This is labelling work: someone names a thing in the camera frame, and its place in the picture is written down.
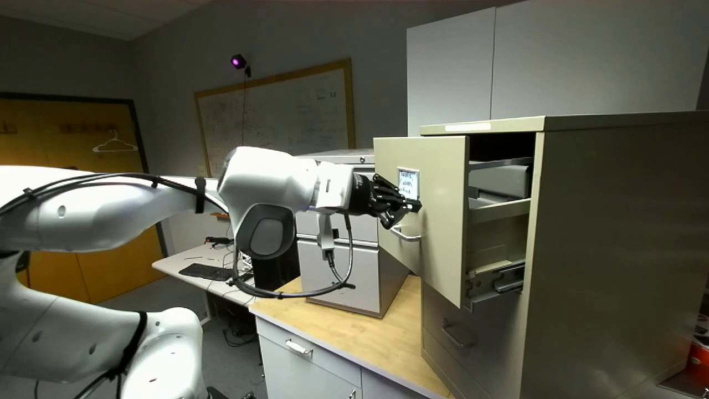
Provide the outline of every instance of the laboratory room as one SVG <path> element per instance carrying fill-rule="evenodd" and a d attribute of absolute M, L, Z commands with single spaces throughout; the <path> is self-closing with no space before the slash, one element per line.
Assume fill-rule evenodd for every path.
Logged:
<path fill-rule="evenodd" d="M 0 0 L 0 396 L 709 396 L 706 26 Z"/>

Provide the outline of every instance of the ceiling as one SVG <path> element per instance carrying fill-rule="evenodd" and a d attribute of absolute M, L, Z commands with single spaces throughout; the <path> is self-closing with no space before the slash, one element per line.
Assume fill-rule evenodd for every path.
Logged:
<path fill-rule="evenodd" d="M 211 0 L 0 0 L 0 16 L 134 41 Z"/>

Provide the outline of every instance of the whiteboard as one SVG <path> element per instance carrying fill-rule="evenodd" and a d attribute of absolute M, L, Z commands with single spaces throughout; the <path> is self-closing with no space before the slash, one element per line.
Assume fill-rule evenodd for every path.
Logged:
<path fill-rule="evenodd" d="M 350 61 L 196 90 L 194 102 L 211 176 L 242 145 L 296 156 L 356 141 Z"/>

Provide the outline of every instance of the desk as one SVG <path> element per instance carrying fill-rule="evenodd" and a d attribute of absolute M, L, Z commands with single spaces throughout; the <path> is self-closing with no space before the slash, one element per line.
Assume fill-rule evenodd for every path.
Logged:
<path fill-rule="evenodd" d="M 298 280 L 286 284 L 283 291 L 298 291 Z M 452 396 L 420 358 L 419 277 L 403 281 L 383 319 L 323 309 L 303 300 L 254 300 L 249 312 L 420 396 Z"/>
<path fill-rule="evenodd" d="M 248 307 L 253 298 L 242 292 L 235 286 L 227 286 L 225 281 L 179 276 L 179 270 L 191 264 L 208 264 L 208 266 L 231 268 L 231 264 L 232 264 L 231 257 L 232 257 L 232 247 L 201 243 L 196 249 L 163 257 L 163 259 L 155 262 L 153 268 L 163 276 L 171 276 L 175 280 L 181 280 L 191 286 L 196 286 L 211 295 L 224 298 L 224 300 L 235 301 L 239 307 Z"/>

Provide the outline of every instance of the floor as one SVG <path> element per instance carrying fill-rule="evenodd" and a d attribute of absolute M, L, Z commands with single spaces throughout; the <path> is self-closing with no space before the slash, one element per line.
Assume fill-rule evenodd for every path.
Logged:
<path fill-rule="evenodd" d="M 163 310 L 173 307 L 191 309 L 203 323 L 203 382 L 213 399 L 266 399 L 266 382 L 260 371 L 258 343 L 254 340 L 253 317 L 203 291 L 162 277 L 128 295 L 103 304 L 126 310 Z M 0 376 L 0 399 L 73 399 L 87 383 L 49 383 L 15 376 Z M 106 382 L 90 399 L 115 399 L 115 383 Z"/>

